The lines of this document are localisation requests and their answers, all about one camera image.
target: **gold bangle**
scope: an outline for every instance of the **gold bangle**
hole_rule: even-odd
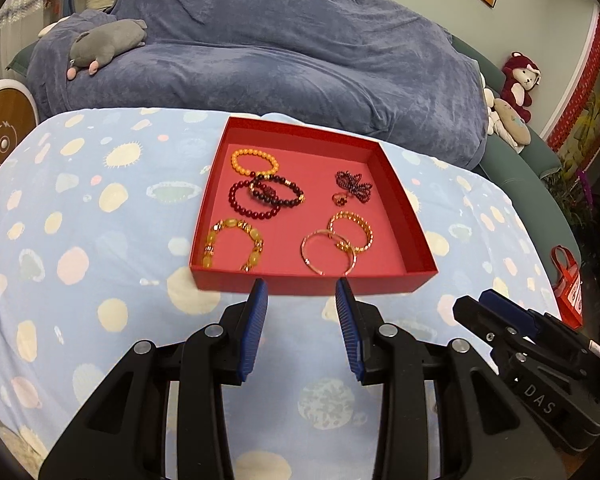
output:
[[[351,265],[350,265],[349,269],[347,269],[346,272],[343,274],[343,276],[347,276],[353,270],[353,267],[356,266],[356,253],[353,250],[353,248],[351,247],[351,244],[349,243],[349,241],[345,237],[340,236],[339,234],[334,233],[332,231],[329,231],[328,229],[318,229],[317,231],[314,231],[313,233],[308,234],[307,236],[304,237],[304,239],[302,240],[302,244],[300,245],[300,254],[302,256],[302,260],[304,261],[304,264],[307,267],[309,267],[316,274],[320,274],[321,276],[324,276],[324,272],[322,272],[320,269],[315,267],[314,264],[311,263],[309,258],[306,257],[306,254],[304,254],[304,246],[306,245],[308,239],[315,235],[326,235],[329,238],[333,238],[335,236],[340,239],[340,241],[338,243],[343,244],[342,250],[347,251],[351,254]]]
[[[336,244],[336,247],[339,248],[341,251],[348,251],[349,248],[351,248],[355,253],[363,253],[364,251],[368,250],[368,248],[371,247],[371,244],[374,241],[374,232],[371,230],[371,226],[368,224],[368,222],[364,218],[362,218],[362,216],[356,215],[351,211],[340,211],[339,213],[331,217],[331,219],[329,220],[329,224],[327,225],[327,229],[332,233],[335,233],[335,231],[333,230],[333,223],[340,218],[351,220],[352,222],[355,222],[360,227],[362,227],[366,235],[366,245],[364,247],[352,247],[347,246],[346,244],[344,244],[344,242],[340,241]]]
[[[241,155],[260,156],[271,164],[271,169],[267,171],[245,170],[240,164],[238,164],[238,157]],[[273,175],[279,170],[280,165],[278,164],[276,158],[273,155],[269,155],[269,153],[261,152],[260,150],[254,150],[252,148],[245,148],[243,150],[235,150],[231,154],[231,167],[234,168],[234,170],[238,173],[243,174],[245,176],[256,176],[260,174]]]
[[[253,240],[253,251],[251,251],[249,259],[247,259],[247,263],[240,267],[240,270],[249,272],[260,261],[260,254],[262,253],[262,247],[264,245],[264,240],[262,239],[260,231],[258,231],[255,227],[252,227],[244,220],[228,218],[227,220],[219,221],[218,223],[214,224],[211,229],[209,229],[209,234],[206,236],[205,252],[202,256],[202,266],[205,269],[211,268],[214,256],[214,243],[216,241],[216,235],[218,234],[218,231],[231,227],[239,227],[251,237],[251,240]]]

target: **black beaded bracelet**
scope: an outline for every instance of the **black beaded bracelet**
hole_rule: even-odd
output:
[[[277,182],[278,184],[282,184],[283,186],[287,186],[291,191],[293,191],[298,198],[294,198],[291,200],[281,199],[276,195],[276,192],[271,186],[267,186],[264,181],[270,180],[272,182]],[[295,182],[291,182],[287,180],[283,176],[279,175],[264,175],[259,174],[253,177],[253,180],[249,183],[249,190],[254,198],[259,200],[263,200],[267,204],[271,204],[276,207],[295,207],[304,202],[304,193],[298,187],[298,184]]]
[[[235,192],[238,191],[241,187],[249,186],[249,184],[250,184],[250,182],[248,180],[241,180],[240,182],[236,182],[235,184],[233,184],[231,186],[231,189],[229,190],[229,204],[231,205],[232,208],[234,208],[234,211],[242,216],[246,216],[247,218],[254,218],[254,219],[257,218],[260,220],[265,220],[265,219],[268,220],[270,218],[273,218],[275,215],[277,215],[278,212],[280,211],[279,205],[274,205],[273,208],[267,212],[257,212],[257,211],[252,211],[251,209],[242,207],[240,204],[238,204],[238,201],[235,199]]]

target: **red bag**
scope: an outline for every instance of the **red bag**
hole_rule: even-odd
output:
[[[558,252],[564,255],[567,267],[558,259]],[[562,245],[551,249],[551,259],[561,274],[558,284],[554,286],[554,295],[562,322],[577,330],[582,327],[582,290],[578,264],[571,251]]]

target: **white wall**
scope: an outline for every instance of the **white wall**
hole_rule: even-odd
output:
[[[491,9],[482,0],[395,1],[446,27],[498,67],[515,50],[535,60],[543,71],[542,88],[533,94],[531,125],[538,132],[577,66],[594,5],[587,0],[497,0]]]

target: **silver screw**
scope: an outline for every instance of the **silver screw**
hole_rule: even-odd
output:
[[[223,332],[224,328],[217,324],[209,325],[205,328],[205,335],[207,337],[218,337],[221,336]]]
[[[136,354],[146,354],[149,350],[151,350],[151,343],[149,343],[148,341],[138,341],[134,345],[134,352]]]
[[[384,325],[380,326],[378,332],[384,337],[394,337],[398,334],[398,329],[395,325],[385,323]]]
[[[469,345],[469,342],[465,339],[454,339],[451,343],[451,348],[458,353],[466,354],[469,351],[469,348],[471,348],[471,345]]]

